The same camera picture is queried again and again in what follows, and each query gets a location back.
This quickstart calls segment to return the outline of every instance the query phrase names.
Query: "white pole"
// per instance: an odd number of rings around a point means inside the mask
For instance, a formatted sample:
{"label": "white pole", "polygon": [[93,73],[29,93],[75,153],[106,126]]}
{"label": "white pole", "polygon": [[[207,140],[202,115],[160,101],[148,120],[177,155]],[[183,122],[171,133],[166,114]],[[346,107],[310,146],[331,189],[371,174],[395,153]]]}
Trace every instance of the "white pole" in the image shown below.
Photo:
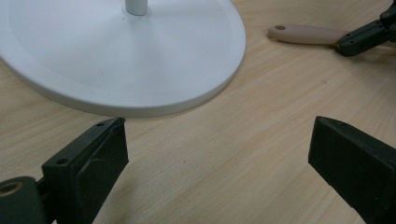
{"label": "white pole", "polygon": [[148,13],[148,0],[125,0],[126,11],[135,16]]}

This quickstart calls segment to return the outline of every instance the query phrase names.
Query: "wood grain surface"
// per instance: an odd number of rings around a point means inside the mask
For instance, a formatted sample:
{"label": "wood grain surface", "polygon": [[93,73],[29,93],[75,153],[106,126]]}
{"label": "wood grain surface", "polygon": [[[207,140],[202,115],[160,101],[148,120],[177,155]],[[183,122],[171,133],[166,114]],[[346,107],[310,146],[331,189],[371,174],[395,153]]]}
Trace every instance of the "wood grain surface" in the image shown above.
{"label": "wood grain surface", "polygon": [[[307,163],[316,116],[396,147],[396,51],[353,58],[276,42],[269,27],[353,30],[391,1],[233,0],[247,31],[244,61],[210,101],[127,118],[130,163],[94,223],[363,223]],[[41,164],[108,117],[32,91],[0,61],[0,180]]]}

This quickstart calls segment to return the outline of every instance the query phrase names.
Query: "small hole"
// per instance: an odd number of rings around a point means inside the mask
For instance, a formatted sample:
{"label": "small hole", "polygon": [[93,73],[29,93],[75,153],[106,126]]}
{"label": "small hole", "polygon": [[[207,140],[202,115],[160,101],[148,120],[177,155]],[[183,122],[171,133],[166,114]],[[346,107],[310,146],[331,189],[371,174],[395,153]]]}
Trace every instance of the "small hole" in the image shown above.
{"label": "small hole", "polygon": [[0,198],[6,197],[20,190],[23,186],[22,182],[12,182],[0,187]]}
{"label": "small hole", "polygon": [[286,26],[278,25],[275,27],[277,30],[286,30]]}
{"label": "small hole", "polygon": [[60,160],[56,161],[56,164],[64,165],[64,164],[67,164],[68,161],[69,161],[68,159],[60,159]]}

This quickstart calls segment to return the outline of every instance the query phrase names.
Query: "beige handle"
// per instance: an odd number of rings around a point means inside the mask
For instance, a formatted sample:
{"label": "beige handle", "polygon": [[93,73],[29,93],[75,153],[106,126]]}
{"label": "beige handle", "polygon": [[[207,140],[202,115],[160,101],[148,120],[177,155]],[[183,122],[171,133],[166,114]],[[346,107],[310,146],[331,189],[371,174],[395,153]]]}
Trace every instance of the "beige handle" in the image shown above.
{"label": "beige handle", "polygon": [[273,39],[313,45],[335,45],[347,33],[347,31],[297,24],[276,25],[268,30],[268,35]]}

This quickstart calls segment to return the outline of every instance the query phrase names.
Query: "white round base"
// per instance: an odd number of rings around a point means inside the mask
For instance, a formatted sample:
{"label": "white round base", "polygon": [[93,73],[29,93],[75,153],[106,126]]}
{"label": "white round base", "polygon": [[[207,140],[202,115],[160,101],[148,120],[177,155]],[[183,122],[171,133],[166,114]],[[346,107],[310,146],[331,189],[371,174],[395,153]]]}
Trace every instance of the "white round base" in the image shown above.
{"label": "white round base", "polygon": [[229,0],[2,0],[0,55],[52,100],[108,116],[177,112],[215,95],[242,61]]}

